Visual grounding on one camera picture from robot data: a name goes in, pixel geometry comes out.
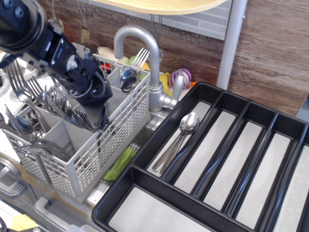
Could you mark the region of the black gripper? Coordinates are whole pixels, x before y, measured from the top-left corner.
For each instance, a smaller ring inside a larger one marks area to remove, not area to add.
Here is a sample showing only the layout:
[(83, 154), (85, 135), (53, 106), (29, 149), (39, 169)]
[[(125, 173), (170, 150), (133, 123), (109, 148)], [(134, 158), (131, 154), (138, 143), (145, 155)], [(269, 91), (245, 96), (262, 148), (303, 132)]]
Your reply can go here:
[(52, 55), (52, 77), (80, 104), (80, 112), (86, 114), (93, 128), (106, 130), (111, 125), (104, 103), (112, 96), (112, 90), (91, 50), (56, 48)]

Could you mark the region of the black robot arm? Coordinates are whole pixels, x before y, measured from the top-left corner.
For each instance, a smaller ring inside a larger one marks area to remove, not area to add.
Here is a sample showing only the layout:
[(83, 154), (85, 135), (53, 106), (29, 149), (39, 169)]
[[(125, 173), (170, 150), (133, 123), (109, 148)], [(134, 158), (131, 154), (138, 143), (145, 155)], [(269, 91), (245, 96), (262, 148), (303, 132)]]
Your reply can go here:
[(85, 46), (72, 43), (48, 22), (36, 0), (0, 2), (0, 48), (56, 79), (69, 98), (76, 100), (94, 130), (109, 125), (106, 102), (112, 89), (100, 62)]

